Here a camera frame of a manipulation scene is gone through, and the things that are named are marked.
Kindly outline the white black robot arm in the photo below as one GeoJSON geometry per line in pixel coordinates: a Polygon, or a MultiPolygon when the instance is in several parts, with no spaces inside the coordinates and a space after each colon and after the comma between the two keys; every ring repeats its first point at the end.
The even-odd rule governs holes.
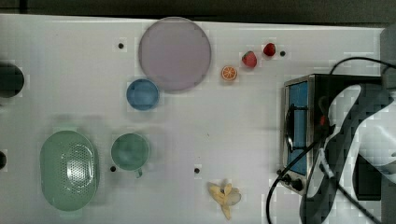
{"type": "Polygon", "coordinates": [[[315,153],[300,205],[303,224],[382,224],[358,201],[353,172],[363,157],[395,181],[395,95],[379,85],[343,89],[331,102],[333,132],[315,153]]]}

